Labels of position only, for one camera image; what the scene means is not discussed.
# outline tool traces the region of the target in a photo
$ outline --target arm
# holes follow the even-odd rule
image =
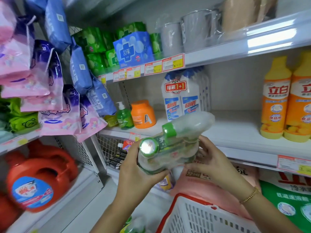
[[[212,181],[230,192],[239,201],[254,191],[233,167],[228,158],[207,137],[200,136],[202,164],[188,164],[187,168],[207,174]],[[243,204],[262,233],[302,233],[285,215],[278,211],[261,193]]]
[[[119,233],[135,208],[149,193],[151,188],[169,174],[169,170],[155,175],[147,175],[137,166],[140,141],[129,149],[121,165],[117,194],[91,233]]]

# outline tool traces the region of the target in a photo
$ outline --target blue box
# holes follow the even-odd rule
[[[134,32],[114,42],[120,68],[154,61],[148,32]]]

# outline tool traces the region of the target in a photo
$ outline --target orange label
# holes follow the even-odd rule
[[[293,76],[285,129],[294,135],[311,134],[311,76]]]
[[[261,130],[281,133],[285,124],[290,80],[265,80],[262,102]]]

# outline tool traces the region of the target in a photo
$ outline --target gray cup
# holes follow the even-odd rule
[[[193,11],[181,18],[181,29],[185,52],[200,50],[213,45],[218,31],[217,10]]]
[[[166,23],[161,28],[161,42],[164,57],[184,52],[180,22]]]

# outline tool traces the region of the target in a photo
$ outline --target plastic packaging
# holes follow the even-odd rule
[[[152,175],[193,162],[199,149],[199,135],[214,123],[215,116],[211,113],[197,112],[164,124],[162,133],[141,141],[138,166]]]
[[[133,102],[131,106],[131,115],[136,128],[144,129],[156,124],[155,112],[148,100]]]
[[[59,54],[72,44],[62,0],[48,0],[45,10],[45,30]]]
[[[80,95],[84,95],[93,85],[92,78],[82,48],[76,44],[74,38],[72,41],[70,74],[75,89]]]
[[[66,107],[63,110],[47,110],[38,113],[42,136],[75,135],[82,130],[79,93],[72,85],[63,89]]]
[[[107,126],[106,121],[99,117],[85,95],[80,96],[80,118],[82,131],[75,135],[78,142],[84,141]]]
[[[105,86],[94,76],[93,87],[86,95],[99,116],[114,115],[117,112]]]
[[[279,139],[283,135],[292,74],[286,68],[286,59],[286,56],[274,58],[265,76],[260,133],[268,139]]]
[[[49,66],[50,94],[43,97],[23,98],[21,101],[21,111],[62,110],[65,106],[63,87],[62,67],[57,52],[53,51]]]

